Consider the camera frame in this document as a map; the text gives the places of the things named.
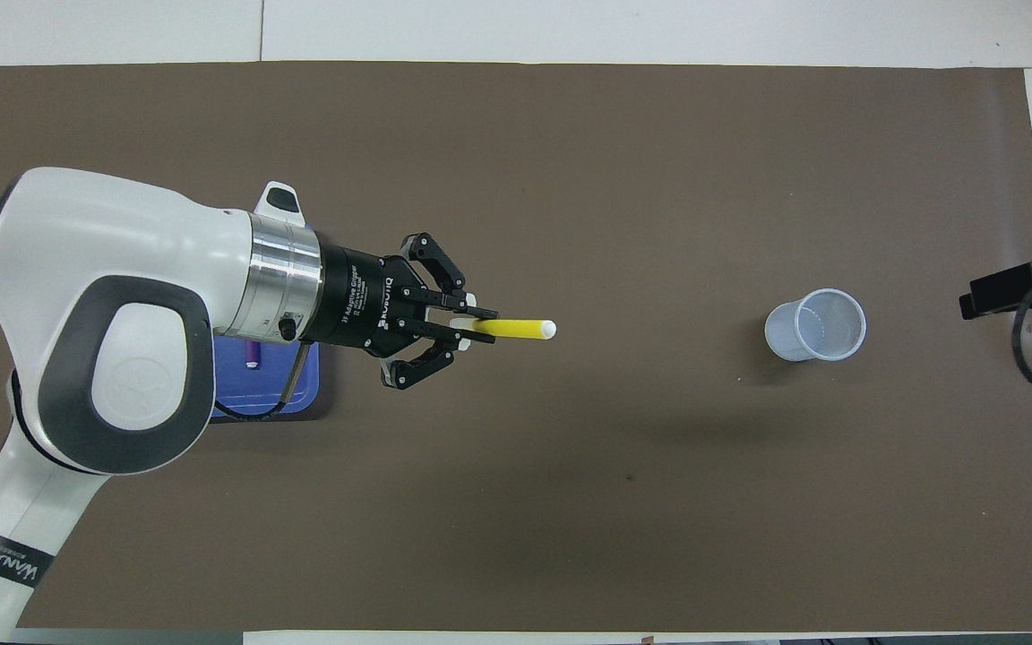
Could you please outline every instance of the brown paper surface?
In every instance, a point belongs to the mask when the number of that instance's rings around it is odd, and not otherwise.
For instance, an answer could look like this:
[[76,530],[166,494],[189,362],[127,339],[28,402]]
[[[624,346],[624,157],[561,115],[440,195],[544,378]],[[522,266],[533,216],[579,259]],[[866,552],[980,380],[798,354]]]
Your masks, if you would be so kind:
[[[957,302],[1032,260],[1019,70],[0,68],[0,194],[39,165],[281,180],[560,332],[406,392],[336,352],[323,420],[104,485],[26,627],[1032,630],[1032,388]],[[819,287],[863,349],[782,362],[763,321]]]

